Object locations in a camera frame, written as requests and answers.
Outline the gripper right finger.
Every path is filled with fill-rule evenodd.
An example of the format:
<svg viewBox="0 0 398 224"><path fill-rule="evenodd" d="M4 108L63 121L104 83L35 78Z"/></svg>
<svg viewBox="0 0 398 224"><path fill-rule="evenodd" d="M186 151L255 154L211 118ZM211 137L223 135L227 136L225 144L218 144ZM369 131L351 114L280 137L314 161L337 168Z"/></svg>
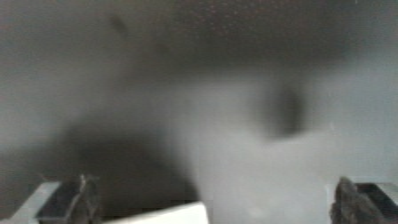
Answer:
<svg viewBox="0 0 398 224"><path fill-rule="evenodd" d="M339 178L330 224L398 224L398 185Z"/></svg>

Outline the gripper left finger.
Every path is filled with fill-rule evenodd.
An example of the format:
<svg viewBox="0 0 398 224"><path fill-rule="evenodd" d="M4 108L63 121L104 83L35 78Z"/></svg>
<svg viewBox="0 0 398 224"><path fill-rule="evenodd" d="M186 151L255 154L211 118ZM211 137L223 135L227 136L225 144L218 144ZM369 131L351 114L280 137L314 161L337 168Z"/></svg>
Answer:
<svg viewBox="0 0 398 224"><path fill-rule="evenodd" d="M100 224L100 199L92 176L44 182L10 216L10 224Z"/></svg>

